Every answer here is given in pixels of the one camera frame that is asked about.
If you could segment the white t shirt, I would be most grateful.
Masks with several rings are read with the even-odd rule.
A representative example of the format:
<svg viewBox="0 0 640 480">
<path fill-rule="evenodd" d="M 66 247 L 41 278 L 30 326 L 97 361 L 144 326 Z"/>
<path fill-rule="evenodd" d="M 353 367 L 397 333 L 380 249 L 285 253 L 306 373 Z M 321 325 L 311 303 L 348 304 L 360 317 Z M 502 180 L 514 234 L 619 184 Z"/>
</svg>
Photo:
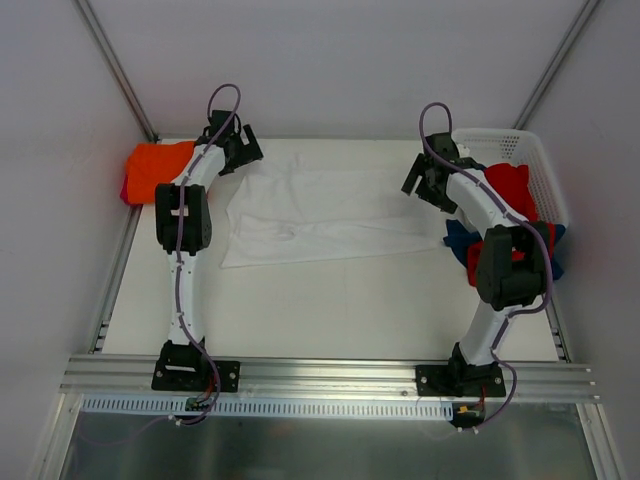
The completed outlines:
<svg viewBox="0 0 640 480">
<path fill-rule="evenodd" d="M 299 156 L 253 164 L 229 201 L 224 268 L 343 260 L 437 247 L 443 216 L 401 192 L 401 168 L 315 168 Z"/>
</svg>

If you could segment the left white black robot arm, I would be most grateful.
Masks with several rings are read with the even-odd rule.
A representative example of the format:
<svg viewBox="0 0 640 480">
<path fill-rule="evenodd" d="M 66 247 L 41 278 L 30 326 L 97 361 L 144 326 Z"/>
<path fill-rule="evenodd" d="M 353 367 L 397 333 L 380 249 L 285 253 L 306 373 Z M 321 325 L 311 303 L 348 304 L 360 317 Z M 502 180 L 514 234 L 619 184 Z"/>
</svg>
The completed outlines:
<svg viewBox="0 0 640 480">
<path fill-rule="evenodd" d="M 206 354 L 202 313 L 204 251 L 213 233 L 208 190 L 216 177 L 263 158 L 251 126 L 236 113 L 214 110 L 207 119 L 182 172 L 155 189 L 156 239 L 167 255 L 172 295 L 168 339 L 151 383 L 155 391 L 217 388 L 220 379 Z"/>
</svg>

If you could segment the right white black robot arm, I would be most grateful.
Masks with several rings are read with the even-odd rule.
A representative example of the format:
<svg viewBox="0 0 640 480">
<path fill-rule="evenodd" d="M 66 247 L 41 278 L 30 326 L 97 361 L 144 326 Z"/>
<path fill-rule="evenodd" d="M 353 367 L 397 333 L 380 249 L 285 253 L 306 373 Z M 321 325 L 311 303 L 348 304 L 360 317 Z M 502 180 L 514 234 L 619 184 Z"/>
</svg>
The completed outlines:
<svg viewBox="0 0 640 480">
<path fill-rule="evenodd" d="M 424 137 L 423 151 L 402 190 L 445 213 L 463 214 L 481 237 L 475 268 L 480 301 L 473 320 L 445 364 L 416 367 L 418 393 L 502 397 L 498 351 L 512 319 L 538 312 L 534 302 L 547 294 L 552 229 L 515 209 L 499 192 L 489 168 L 461 156 L 449 132 Z"/>
</svg>

